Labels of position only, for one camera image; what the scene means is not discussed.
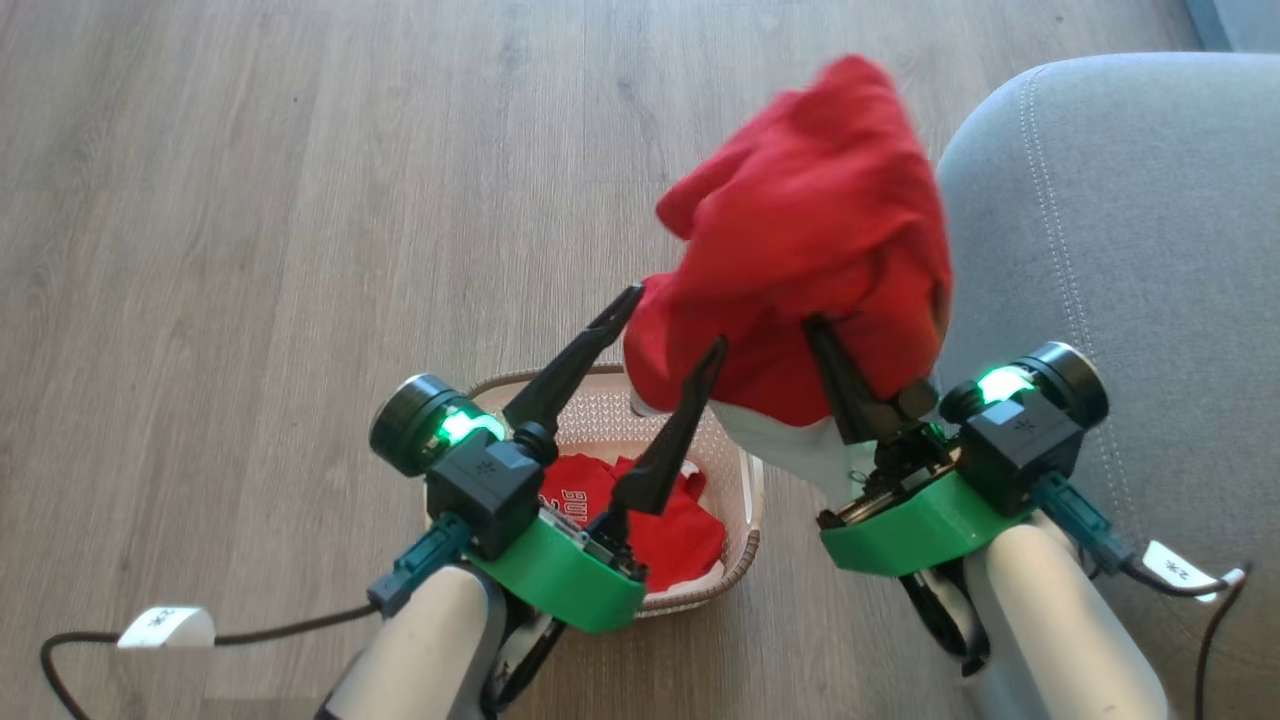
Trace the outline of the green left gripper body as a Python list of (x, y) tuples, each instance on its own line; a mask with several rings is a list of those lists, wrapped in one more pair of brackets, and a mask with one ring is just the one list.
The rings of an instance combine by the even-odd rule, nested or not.
[(499, 557), (484, 559), (476, 544), (465, 557), (536, 611), (585, 633), (617, 632), (637, 616), (646, 588), (591, 555), (581, 536), (543, 509)]

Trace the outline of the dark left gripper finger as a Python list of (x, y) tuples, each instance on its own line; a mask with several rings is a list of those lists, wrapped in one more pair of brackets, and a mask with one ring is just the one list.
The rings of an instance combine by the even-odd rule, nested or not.
[(504, 406), (515, 443), (535, 462), (554, 462), (559, 415), (595, 360), (618, 340), (644, 292), (641, 284), (623, 290)]
[(659, 516), (666, 511), (727, 351), (724, 337), (710, 343), (685, 377), (676, 410), (630, 471), (614, 483), (611, 514), (620, 523), (627, 521), (630, 512)]

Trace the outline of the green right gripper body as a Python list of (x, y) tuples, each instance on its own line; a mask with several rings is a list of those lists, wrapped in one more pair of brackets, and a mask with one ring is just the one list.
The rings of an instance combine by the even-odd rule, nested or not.
[(909, 577), (974, 553), (1030, 512), (996, 512), (957, 474), (957, 433), (914, 421), (870, 443), (873, 469), (860, 497), (818, 519), (837, 568)]

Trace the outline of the red and white garment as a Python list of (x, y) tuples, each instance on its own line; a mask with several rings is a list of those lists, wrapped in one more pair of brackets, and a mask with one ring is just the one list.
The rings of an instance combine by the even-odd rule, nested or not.
[(623, 365), (645, 414), (671, 413), (710, 342), (727, 355), (709, 407), (730, 438), (845, 503), (869, 442), (838, 433), (804, 322), (829, 322), (873, 395), (927, 378), (954, 274), (931, 163), (888, 73), (842, 56), (781, 94), (655, 213), (684, 241), (645, 279)]

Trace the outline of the beige plastic laundry basket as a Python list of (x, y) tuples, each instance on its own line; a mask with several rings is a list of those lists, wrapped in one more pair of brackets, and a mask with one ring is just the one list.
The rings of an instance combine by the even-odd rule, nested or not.
[[(657, 437), (662, 416), (639, 416), (630, 406), (630, 383), (620, 366), (591, 369), (559, 415), (556, 442), (559, 457), (585, 454), (607, 461), (618, 456), (634, 461)], [(682, 583), (667, 592), (646, 597), (637, 616), (649, 618), (696, 607), (732, 588), (753, 565), (760, 541), (763, 512), (763, 465), (756, 457), (739, 448), (709, 414), (701, 416), (685, 461), (707, 474), (700, 505), (722, 520), (726, 539), (721, 552), (723, 571), (709, 571), (703, 578)], [(561, 511), (552, 509), (567, 527), (585, 530)]]

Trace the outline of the red printed t-shirt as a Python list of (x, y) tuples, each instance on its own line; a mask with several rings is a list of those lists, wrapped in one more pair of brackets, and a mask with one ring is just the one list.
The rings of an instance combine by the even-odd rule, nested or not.
[[(622, 456), (612, 462), (585, 454), (562, 456), (545, 470), (540, 500), (588, 528), (609, 507), (614, 483), (632, 465), (632, 459)], [(646, 588), (652, 593), (724, 570), (721, 552), (726, 529), (700, 505), (705, 484), (707, 474), (686, 461), (662, 515), (628, 515), (630, 544), (637, 561), (649, 568)]]

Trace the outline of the grey fabric sofa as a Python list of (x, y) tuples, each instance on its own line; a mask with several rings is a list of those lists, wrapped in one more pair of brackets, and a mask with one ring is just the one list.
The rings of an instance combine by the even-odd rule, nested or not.
[(1253, 564), (1206, 720), (1280, 720), (1280, 55), (1027, 70), (938, 165), (954, 255), (945, 387), (1061, 341), (1108, 420), (1074, 483), (1143, 550)]

